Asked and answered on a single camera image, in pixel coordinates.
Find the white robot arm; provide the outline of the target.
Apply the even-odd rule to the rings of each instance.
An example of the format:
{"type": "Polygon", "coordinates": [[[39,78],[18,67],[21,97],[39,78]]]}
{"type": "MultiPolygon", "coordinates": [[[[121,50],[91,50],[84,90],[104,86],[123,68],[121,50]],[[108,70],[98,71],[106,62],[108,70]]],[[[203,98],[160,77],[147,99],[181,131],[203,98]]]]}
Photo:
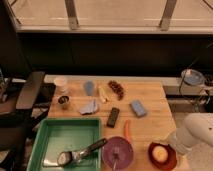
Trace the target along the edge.
{"type": "Polygon", "coordinates": [[[213,147],[213,113],[190,113],[168,135],[167,142],[180,155],[187,154],[199,142],[213,147]]]}

